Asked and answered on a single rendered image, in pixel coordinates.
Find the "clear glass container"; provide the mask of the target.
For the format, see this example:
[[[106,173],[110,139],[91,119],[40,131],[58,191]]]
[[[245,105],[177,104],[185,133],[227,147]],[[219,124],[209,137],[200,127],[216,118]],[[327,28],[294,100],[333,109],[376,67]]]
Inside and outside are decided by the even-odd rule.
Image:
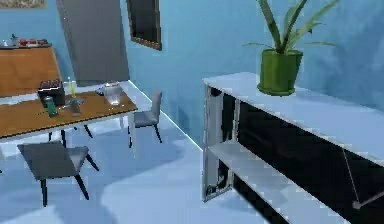
[[[104,85],[104,97],[111,105],[119,105],[121,102],[122,88],[118,82]]]

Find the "green cup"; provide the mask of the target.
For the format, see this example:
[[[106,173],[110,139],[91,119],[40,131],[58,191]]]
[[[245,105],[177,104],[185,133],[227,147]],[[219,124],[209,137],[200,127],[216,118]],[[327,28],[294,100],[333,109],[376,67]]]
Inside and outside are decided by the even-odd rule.
[[[45,104],[46,104],[46,109],[50,117],[55,117],[58,115],[58,110],[55,106],[54,100],[51,96],[47,96],[45,98]]]

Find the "dark framed wall picture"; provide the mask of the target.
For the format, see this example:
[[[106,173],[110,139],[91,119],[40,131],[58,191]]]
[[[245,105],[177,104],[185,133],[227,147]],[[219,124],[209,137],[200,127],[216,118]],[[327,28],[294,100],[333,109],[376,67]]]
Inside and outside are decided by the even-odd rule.
[[[126,5],[131,40],[161,51],[159,0],[126,0]]]

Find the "wooden dining table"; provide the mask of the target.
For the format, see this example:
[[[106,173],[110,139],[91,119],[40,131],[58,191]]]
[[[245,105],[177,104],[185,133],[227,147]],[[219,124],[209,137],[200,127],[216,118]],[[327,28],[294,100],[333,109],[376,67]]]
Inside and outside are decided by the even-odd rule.
[[[58,116],[50,118],[39,100],[0,105],[0,160],[7,157],[4,152],[7,142],[124,117],[137,110],[126,94],[122,95],[121,104],[117,106],[110,105],[94,91],[77,93],[77,96],[84,100],[78,116],[73,116],[69,110],[62,110]]]

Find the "black toaster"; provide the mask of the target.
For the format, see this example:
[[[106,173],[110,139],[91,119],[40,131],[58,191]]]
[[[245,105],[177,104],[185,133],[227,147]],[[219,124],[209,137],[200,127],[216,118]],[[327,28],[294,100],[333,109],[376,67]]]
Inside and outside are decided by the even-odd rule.
[[[41,81],[37,94],[44,107],[46,107],[46,97],[51,97],[56,106],[65,104],[65,91],[60,79]]]

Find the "grey room door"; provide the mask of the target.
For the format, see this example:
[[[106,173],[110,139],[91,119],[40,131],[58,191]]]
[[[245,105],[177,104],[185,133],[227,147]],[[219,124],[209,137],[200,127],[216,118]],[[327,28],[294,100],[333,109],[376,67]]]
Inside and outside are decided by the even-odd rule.
[[[78,86],[129,79],[120,0],[56,0]]]

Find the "white open shelf unit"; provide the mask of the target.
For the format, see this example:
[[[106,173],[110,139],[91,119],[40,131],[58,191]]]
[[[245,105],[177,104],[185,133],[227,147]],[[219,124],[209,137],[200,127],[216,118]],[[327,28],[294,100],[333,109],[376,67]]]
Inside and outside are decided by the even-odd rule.
[[[258,81],[204,81],[203,201],[235,189],[271,224],[384,224],[384,113]]]

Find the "wooden cupboard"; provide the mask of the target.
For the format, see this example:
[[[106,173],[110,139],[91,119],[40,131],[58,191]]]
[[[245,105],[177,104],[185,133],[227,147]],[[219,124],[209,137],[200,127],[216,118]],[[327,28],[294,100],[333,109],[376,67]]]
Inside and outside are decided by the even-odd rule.
[[[60,78],[51,46],[0,49],[0,98],[35,93],[41,81]]]

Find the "grey metal mug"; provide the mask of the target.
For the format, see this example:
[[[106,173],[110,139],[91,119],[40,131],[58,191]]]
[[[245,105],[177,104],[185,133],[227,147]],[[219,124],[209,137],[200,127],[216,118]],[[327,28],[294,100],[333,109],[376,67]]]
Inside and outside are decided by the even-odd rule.
[[[80,111],[80,104],[81,104],[81,100],[80,99],[72,99],[70,101],[70,109],[71,109],[71,112],[72,112],[72,115],[73,116],[77,116],[81,113]]]

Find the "grey chair black legs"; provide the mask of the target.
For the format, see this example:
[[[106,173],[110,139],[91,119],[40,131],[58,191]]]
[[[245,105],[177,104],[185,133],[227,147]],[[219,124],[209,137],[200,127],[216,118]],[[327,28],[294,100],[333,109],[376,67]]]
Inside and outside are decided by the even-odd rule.
[[[74,177],[86,200],[89,194],[80,176],[85,161],[98,171],[86,146],[66,148],[60,141],[17,145],[34,178],[40,182],[42,205],[48,204],[47,180]]]
[[[136,111],[128,116],[129,147],[133,146],[134,130],[149,126],[154,128],[159,142],[162,142],[158,129],[161,100],[162,92],[160,90],[155,90],[151,98],[151,108],[149,110]]]

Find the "brown framed wall picture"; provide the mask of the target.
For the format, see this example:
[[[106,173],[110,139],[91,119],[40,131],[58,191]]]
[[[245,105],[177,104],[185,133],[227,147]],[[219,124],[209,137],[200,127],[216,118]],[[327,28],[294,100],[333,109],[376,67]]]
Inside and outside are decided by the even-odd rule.
[[[0,9],[44,9],[46,0],[0,0]]]

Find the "green potted house plant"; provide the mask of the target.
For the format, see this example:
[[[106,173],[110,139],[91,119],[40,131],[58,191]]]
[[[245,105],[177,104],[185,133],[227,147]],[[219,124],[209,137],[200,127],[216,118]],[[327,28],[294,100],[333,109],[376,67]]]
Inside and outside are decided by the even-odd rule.
[[[295,83],[303,58],[303,52],[295,48],[299,40],[321,25],[320,19],[340,0],[331,0],[316,12],[301,28],[295,24],[308,0],[299,0],[290,7],[284,17],[283,32],[280,32],[267,0],[256,0],[264,16],[274,46],[249,42],[247,46],[265,46],[261,53],[259,83],[257,89],[270,96],[289,96],[295,92]]]

